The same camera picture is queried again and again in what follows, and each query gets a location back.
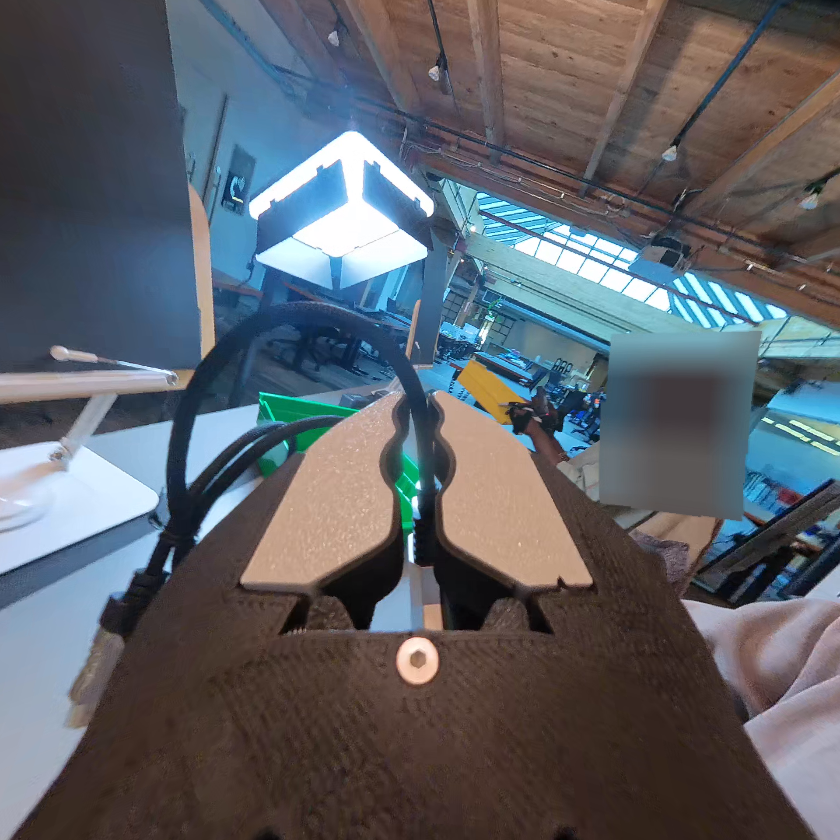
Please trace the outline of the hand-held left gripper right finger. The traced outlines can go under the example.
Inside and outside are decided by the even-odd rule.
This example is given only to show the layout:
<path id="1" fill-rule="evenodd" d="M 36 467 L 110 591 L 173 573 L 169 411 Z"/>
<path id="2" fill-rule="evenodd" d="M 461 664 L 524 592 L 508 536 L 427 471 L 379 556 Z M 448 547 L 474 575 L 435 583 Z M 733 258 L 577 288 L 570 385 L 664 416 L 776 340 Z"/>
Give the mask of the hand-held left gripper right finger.
<path id="1" fill-rule="evenodd" d="M 437 534 L 464 564 L 515 592 L 586 590 L 593 578 L 531 453 L 444 391 L 435 415 Z"/>

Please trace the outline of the white softbox studio light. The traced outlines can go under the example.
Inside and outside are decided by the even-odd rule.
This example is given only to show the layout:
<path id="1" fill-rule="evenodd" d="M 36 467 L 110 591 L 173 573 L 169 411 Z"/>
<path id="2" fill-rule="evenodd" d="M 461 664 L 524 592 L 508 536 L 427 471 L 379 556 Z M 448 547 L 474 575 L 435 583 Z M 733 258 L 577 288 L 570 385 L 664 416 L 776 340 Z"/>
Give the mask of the white softbox studio light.
<path id="1" fill-rule="evenodd" d="M 341 291 L 425 259 L 433 198 L 362 133 L 345 131 L 253 196 L 256 260 Z"/>

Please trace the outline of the person's right forearm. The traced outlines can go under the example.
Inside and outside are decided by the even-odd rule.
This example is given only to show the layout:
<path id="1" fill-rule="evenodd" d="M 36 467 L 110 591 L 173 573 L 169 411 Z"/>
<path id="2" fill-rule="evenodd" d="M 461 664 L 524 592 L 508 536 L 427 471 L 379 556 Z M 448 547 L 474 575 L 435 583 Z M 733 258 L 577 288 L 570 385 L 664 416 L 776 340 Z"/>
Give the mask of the person's right forearm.
<path id="1" fill-rule="evenodd" d="M 761 760 L 815 837 L 838 839 L 838 603 L 683 605 Z"/>

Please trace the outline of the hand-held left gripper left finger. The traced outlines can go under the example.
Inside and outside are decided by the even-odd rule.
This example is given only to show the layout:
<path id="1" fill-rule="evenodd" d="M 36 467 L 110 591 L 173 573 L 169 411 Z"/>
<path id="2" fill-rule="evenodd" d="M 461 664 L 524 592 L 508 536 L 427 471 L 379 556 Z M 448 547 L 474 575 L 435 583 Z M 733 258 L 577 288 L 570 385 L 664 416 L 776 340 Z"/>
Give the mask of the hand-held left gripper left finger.
<path id="1" fill-rule="evenodd" d="M 406 396 L 391 392 L 305 452 L 239 579 L 256 592 L 390 592 L 403 573 L 396 478 Z"/>

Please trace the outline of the black wood-rimmed board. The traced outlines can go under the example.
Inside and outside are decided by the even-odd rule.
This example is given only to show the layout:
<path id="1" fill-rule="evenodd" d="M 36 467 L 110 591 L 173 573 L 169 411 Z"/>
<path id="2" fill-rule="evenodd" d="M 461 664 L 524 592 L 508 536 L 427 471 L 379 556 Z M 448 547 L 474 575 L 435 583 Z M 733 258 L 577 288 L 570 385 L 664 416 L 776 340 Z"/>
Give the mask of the black wood-rimmed board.
<path id="1" fill-rule="evenodd" d="M 164 2 L 2 2 L 1 363 L 202 359 Z"/>

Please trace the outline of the green plastic bin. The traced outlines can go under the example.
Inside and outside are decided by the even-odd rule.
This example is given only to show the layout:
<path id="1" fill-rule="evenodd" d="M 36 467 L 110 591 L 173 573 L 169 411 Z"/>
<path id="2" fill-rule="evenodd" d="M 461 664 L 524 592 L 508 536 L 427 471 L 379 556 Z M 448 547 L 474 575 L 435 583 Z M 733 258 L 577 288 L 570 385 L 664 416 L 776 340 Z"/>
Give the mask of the green plastic bin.
<path id="1" fill-rule="evenodd" d="M 356 411 L 366 407 L 371 402 L 386 394 L 382 389 L 363 395 L 360 392 L 340 394 L 337 404 L 327 403 L 323 399 L 310 397 L 294 397 L 261 392 L 259 394 L 259 414 L 257 425 L 273 423 L 291 424 L 309 417 L 338 416 L 349 417 Z M 316 428 L 297 436 L 297 451 L 303 452 L 309 448 L 320 436 L 325 434 L 325 428 Z M 267 478 L 274 473 L 288 456 L 287 443 L 279 444 L 258 459 L 260 474 Z M 413 531 L 414 500 L 417 495 L 419 473 L 417 464 L 408 455 L 402 456 L 402 474 L 395 482 L 395 488 L 400 498 L 402 512 L 402 529 L 407 536 Z"/>

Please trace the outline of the yellow crate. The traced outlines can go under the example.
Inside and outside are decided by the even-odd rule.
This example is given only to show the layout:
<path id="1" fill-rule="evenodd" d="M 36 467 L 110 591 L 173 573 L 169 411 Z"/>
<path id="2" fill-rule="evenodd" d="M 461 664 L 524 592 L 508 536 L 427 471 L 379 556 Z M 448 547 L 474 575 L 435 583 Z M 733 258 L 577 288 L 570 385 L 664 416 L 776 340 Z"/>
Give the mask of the yellow crate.
<path id="1" fill-rule="evenodd" d="M 512 425 L 509 416 L 511 404 L 520 405 L 526 402 L 500 377 L 476 360 L 467 362 L 458 373 L 458 383 L 473 397 L 476 405 L 500 425 Z"/>

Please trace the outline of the black braided cable silver plug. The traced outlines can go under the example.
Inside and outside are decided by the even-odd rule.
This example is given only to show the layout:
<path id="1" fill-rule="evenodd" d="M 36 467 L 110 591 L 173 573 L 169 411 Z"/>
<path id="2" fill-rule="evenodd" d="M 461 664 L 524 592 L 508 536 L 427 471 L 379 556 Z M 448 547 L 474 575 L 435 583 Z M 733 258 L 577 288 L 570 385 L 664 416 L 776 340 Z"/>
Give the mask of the black braided cable silver plug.
<path id="1" fill-rule="evenodd" d="M 416 436 L 421 480 L 418 491 L 421 535 L 425 537 L 434 525 L 433 422 L 418 374 L 394 340 L 373 321 L 326 303 L 283 303 L 248 318 L 228 332 L 199 364 L 175 411 L 165 466 L 169 519 L 145 568 L 135 572 L 127 590 L 109 597 L 103 608 L 87 661 L 70 688 L 68 728 L 83 729 L 89 724 L 124 643 L 167 579 L 167 561 L 171 560 L 175 569 L 184 560 L 195 546 L 198 531 L 217 499 L 270 449 L 286 442 L 293 443 L 303 432 L 327 427 L 325 418 L 255 427 L 227 446 L 191 485 L 186 483 L 186 457 L 193 428 L 210 385 L 237 353 L 249 349 L 263 333 L 285 324 L 345 330 L 378 350 L 393 368 L 402 385 Z"/>

